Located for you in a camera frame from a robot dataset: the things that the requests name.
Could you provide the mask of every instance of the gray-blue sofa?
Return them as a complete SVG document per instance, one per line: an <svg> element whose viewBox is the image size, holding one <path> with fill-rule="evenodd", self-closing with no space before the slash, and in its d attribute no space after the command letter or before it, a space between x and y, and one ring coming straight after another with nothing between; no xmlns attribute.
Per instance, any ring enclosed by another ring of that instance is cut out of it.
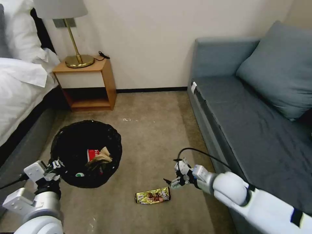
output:
<svg viewBox="0 0 312 234"><path fill-rule="evenodd" d="M235 75L259 40L197 39L188 83L191 105L211 155L245 181L311 214L311 114L291 122ZM217 173L228 170L212 163ZM230 213L239 234L259 233Z"/></svg>

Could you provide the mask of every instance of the white tag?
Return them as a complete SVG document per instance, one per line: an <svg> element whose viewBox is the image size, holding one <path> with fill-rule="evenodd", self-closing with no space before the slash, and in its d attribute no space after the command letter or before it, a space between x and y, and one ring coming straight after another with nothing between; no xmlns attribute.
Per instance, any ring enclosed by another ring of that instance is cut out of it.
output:
<svg viewBox="0 0 312 234"><path fill-rule="evenodd" d="M196 89L197 84L195 82L193 82L192 87L191 87L191 91L194 95L195 89Z"/></svg>

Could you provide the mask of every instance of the black cable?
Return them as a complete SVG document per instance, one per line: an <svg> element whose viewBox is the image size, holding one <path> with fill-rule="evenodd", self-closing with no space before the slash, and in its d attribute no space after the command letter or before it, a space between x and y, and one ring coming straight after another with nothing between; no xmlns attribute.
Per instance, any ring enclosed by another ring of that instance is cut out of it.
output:
<svg viewBox="0 0 312 234"><path fill-rule="evenodd" d="M4 188L9 187L9 186L11 186L13 184L16 184L18 182L21 182L21 181L24 181L24 180L28 180L28 179L29 179L28 176L25 173L23 173L23 174L20 175L20 177L17 180L15 180L15 181L13 181L11 183L8 183L5 186L0 187L0 189L4 189Z"/></svg>
<svg viewBox="0 0 312 234"><path fill-rule="evenodd" d="M99 60L99 59L97 59L97 58L94 58L95 60L97 60L97 61L103 61L105 58L103 58L103 59L101 59L101 60Z"/></svg>
<svg viewBox="0 0 312 234"><path fill-rule="evenodd" d="M178 153L178 159L180 159L180 155L181 155L181 153L182 153L183 151L189 150L189 149L190 149L190 150L193 150L193 151L200 152L200 153L202 153L202 154L204 154L204 155L207 155L208 157L213 158L214 160L216 160L216 161L218 161L219 163L225 165L228 169L230 169L231 171L233 171L233 170L230 168L229 165L227 165L226 163L222 162L220 159L217 159L216 157L214 157L214 156L212 156L212 155L210 155L210 154L208 154L208 153L206 153L206 152L204 152L204 151L201 151L201 150L199 150L199 149L195 149L195 148L192 148L192 147L187 147L187 148L181 149L180 152Z"/></svg>
<svg viewBox="0 0 312 234"><path fill-rule="evenodd" d="M103 61L104 59L111 59L110 57L106 56L105 54L102 53L102 51L99 51L98 54L103 57L103 59L97 59L97 58L94 58L95 60L97 61Z"/></svg>

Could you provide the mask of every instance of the wooden nightstand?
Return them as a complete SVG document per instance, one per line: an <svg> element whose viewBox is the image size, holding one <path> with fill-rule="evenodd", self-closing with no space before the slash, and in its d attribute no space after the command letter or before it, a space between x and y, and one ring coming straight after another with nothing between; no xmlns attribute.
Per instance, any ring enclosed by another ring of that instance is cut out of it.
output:
<svg viewBox="0 0 312 234"><path fill-rule="evenodd" d="M53 73L72 111L114 109L116 87L109 59L85 68L68 68L62 61Z"/></svg>

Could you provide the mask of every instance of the black baseboard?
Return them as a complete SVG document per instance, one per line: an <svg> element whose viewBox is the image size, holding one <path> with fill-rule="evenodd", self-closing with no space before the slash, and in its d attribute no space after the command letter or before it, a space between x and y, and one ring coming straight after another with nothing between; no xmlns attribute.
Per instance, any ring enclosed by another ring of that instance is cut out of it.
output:
<svg viewBox="0 0 312 234"><path fill-rule="evenodd" d="M117 93L149 93L149 92L168 92L186 91L187 87L168 87L168 88L144 88L144 89L116 89Z"/></svg>

